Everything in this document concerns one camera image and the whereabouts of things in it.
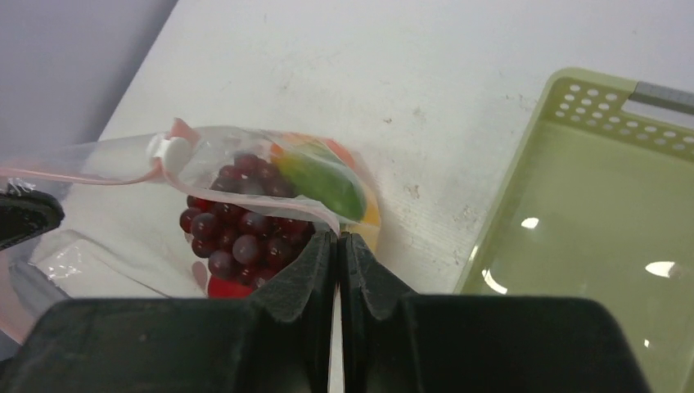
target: tray handle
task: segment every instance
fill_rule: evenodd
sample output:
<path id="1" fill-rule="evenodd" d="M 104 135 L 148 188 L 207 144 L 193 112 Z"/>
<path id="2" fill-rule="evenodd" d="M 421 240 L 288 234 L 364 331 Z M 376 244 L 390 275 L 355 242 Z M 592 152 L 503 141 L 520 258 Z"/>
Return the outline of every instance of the tray handle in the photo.
<path id="1" fill-rule="evenodd" d="M 694 115 L 694 93 L 684 92 L 676 88 L 638 82 L 633 93 L 629 96 L 629 100 Z"/>

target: table surface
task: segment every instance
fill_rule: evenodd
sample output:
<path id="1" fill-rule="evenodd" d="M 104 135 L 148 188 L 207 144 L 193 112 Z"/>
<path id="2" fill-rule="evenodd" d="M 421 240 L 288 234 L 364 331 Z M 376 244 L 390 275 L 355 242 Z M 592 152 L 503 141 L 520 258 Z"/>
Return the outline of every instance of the table surface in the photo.
<path id="1" fill-rule="evenodd" d="M 694 91 L 693 11 L 689 0 L 182 0 L 102 138 L 163 131 L 174 116 L 336 138 L 376 178 L 380 261 L 418 291 L 448 292 L 550 74 L 581 66 Z"/>

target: plastic wrap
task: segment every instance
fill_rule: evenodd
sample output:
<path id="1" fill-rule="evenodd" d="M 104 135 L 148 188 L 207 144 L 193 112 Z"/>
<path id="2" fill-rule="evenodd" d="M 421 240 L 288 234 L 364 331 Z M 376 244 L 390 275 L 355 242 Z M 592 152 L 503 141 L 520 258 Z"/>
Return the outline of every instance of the plastic wrap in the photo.
<path id="1" fill-rule="evenodd" d="M 375 249 L 381 219 L 360 162 L 329 139 L 182 120 L 5 160 L 3 183 L 56 192 L 65 220 L 2 253 L 12 291 L 0 328 L 21 341 L 66 297 L 243 297 L 317 230 L 360 233 Z"/>

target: white wall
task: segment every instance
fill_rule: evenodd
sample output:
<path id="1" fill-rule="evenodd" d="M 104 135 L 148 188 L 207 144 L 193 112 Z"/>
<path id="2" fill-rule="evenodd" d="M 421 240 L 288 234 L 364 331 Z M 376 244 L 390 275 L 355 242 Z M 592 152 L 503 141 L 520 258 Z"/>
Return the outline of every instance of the white wall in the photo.
<path id="1" fill-rule="evenodd" d="M 175 3 L 0 1 L 0 157 L 97 139 Z"/>

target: green plastic tray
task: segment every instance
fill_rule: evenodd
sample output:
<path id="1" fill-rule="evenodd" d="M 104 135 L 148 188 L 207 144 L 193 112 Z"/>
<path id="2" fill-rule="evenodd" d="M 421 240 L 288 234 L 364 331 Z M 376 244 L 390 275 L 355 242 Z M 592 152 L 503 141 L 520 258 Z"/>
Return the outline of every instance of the green plastic tray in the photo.
<path id="1" fill-rule="evenodd" d="M 627 101 L 694 114 L 690 93 L 551 77 L 457 290 L 597 300 L 654 391 L 694 391 L 694 131 Z"/>

